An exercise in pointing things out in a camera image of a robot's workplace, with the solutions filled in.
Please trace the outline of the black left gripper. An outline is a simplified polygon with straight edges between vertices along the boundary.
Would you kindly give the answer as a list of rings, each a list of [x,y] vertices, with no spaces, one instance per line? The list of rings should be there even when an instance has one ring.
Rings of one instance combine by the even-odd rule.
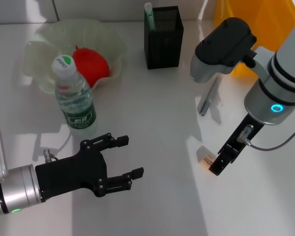
[[[107,178],[107,165],[100,153],[128,143],[127,135],[114,138],[111,133],[107,133],[92,140],[81,141],[80,150],[71,157],[36,166],[41,196],[55,197],[80,188],[89,189],[97,197],[130,190],[132,182],[143,177],[144,168]]]

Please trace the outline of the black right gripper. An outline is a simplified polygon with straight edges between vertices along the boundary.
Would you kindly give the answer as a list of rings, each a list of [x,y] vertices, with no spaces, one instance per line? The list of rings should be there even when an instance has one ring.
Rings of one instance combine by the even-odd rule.
[[[222,146],[222,148],[218,152],[218,157],[211,164],[209,170],[214,175],[219,176],[226,168],[226,166],[230,162],[233,163],[246,147],[246,144],[240,143],[239,141],[237,141],[237,138],[247,126],[253,126],[252,131],[247,137],[249,140],[251,140],[263,128],[264,125],[254,120],[250,115],[247,115]]]

